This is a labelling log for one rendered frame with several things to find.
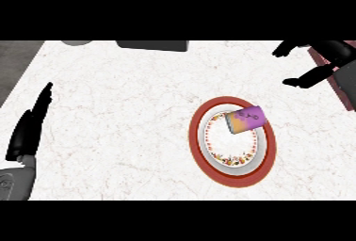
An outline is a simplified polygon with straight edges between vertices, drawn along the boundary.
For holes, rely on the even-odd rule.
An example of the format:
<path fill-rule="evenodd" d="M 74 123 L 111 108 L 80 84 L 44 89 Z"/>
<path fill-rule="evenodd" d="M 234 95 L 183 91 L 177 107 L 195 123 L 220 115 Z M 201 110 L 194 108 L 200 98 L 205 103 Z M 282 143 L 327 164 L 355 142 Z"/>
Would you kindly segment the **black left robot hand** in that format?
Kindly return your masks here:
<path fill-rule="evenodd" d="M 53 83 L 49 82 L 39 94 L 34 108 L 24 112 L 15 125 L 6 152 L 8 161 L 15 161 L 19 155 L 36 155 L 42 124 L 46 118 L 49 104 L 52 103 L 52 86 Z"/>

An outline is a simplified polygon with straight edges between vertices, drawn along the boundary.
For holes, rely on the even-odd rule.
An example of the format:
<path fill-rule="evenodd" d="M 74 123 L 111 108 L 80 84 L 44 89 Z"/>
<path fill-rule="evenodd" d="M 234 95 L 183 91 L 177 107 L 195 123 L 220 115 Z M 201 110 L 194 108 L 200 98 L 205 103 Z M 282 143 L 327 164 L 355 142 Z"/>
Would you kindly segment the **red round placemat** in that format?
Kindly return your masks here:
<path fill-rule="evenodd" d="M 256 185 L 265 179 L 273 167 L 273 160 L 275 160 L 275 153 L 276 153 L 273 129 L 272 129 L 270 123 L 266 122 L 266 124 L 263 125 L 263 132 L 268 140 L 268 148 L 266 148 L 266 153 L 262 156 L 262 164 L 257 166 L 256 170 L 253 170 L 245 175 L 239 175 L 239 176 L 222 173 L 208 163 L 203 155 L 203 150 L 198 142 L 198 130 L 200 130 L 200 123 L 203 120 L 203 115 L 214 106 L 220 104 L 236 104 L 241 107 L 251 106 L 251 103 L 248 101 L 231 96 L 222 96 L 222 97 L 213 98 L 201 105 L 192 117 L 191 126 L 189 126 L 191 153 L 203 172 L 211 178 L 213 181 L 231 187 L 247 187 L 247 186 Z"/>

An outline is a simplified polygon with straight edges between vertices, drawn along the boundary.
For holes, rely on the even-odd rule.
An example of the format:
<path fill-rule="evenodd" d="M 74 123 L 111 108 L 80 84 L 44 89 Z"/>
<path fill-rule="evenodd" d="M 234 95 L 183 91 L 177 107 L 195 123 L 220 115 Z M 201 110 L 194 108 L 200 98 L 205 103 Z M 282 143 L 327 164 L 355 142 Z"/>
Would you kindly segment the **white plate with floral rim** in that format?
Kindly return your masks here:
<path fill-rule="evenodd" d="M 268 152 L 268 136 L 262 127 L 232 134 L 226 113 L 239 110 L 236 104 L 207 108 L 198 126 L 198 143 L 203 158 L 223 174 L 242 176 L 262 165 Z"/>

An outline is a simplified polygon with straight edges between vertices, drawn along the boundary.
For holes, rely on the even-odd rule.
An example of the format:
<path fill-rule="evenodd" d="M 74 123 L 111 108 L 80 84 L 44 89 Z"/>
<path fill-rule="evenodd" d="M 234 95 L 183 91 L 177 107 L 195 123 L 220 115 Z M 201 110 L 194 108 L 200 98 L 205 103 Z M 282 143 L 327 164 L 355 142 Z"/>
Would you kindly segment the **grey round object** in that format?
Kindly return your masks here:
<path fill-rule="evenodd" d="M 70 46 L 81 46 L 92 42 L 92 40 L 62 40 L 62 42 Z"/>

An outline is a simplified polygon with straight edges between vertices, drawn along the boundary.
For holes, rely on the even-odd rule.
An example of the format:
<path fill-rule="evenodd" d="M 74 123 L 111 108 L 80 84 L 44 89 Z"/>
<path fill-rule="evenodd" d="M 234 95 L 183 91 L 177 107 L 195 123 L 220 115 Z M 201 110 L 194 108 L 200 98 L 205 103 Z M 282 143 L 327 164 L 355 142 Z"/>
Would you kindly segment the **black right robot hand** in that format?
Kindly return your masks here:
<path fill-rule="evenodd" d="M 333 75 L 334 68 L 341 68 L 356 59 L 356 48 L 343 40 L 285 40 L 273 50 L 276 57 L 287 56 L 297 47 L 310 46 L 330 61 L 318 66 L 300 78 L 288 78 L 282 83 L 293 87 L 310 88 Z"/>

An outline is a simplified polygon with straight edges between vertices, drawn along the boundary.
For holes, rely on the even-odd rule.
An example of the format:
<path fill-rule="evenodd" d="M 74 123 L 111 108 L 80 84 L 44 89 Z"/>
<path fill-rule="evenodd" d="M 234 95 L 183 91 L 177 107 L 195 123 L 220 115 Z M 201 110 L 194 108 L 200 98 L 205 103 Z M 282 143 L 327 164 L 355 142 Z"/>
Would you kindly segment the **purple and orange can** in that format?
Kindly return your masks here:
<path fill-rule="evenodd" d="M 226 125 L 232 134 L 239 134 L 262 127 L 268 122 L 259 105 L 253 105 L 226 113 Z"/>

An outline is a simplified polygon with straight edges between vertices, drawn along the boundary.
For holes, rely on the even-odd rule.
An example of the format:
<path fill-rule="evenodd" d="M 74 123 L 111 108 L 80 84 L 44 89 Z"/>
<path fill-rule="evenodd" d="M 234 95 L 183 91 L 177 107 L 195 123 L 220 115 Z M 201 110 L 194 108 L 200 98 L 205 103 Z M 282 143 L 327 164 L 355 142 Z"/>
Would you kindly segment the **dark grey rectangular object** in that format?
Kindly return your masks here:
<path fill-rule="evenodd" d="M 188 40 L 118 40 L 121 48 L 186 52 Z"/>

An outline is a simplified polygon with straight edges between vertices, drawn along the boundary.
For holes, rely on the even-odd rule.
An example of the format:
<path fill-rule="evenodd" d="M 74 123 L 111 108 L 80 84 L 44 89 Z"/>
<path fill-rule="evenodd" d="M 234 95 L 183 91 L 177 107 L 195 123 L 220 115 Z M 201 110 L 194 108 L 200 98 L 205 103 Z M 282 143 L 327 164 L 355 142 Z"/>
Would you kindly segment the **dark red open box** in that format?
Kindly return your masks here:
<path fill-rule="evenodd" d="M 309 52 L 309 54 L 310 54 L 310 56 L 312 56 L 312 58 L 313 58 L 313 60 L 315 60 L 315 62 L 316 62 L 316 64 L 319 66 L 328 64 L 328 60 L 321 56 L 321 54 L 316 52 L 316 50 L 313 48 L 309 48 L 307 52 Z M 346 110 L 347 111 L 353 111 L 355 108 L 353 108 L 352 102 L 350 102 L 350 100 L 349 100 L 349 98 L 346 96 L 344 91 L 338 87 L 338 84 L 335 82 L 334 76 L 330 76 L 327 78 L 327 81 L 328 81 L 328 84 L 330 84 L 330 86 L 331 86 L 331 88 L 333 88 L 338 98 L 340 98 L 340 101 L 341 101 L 341 103 L 344 105 Z"/>

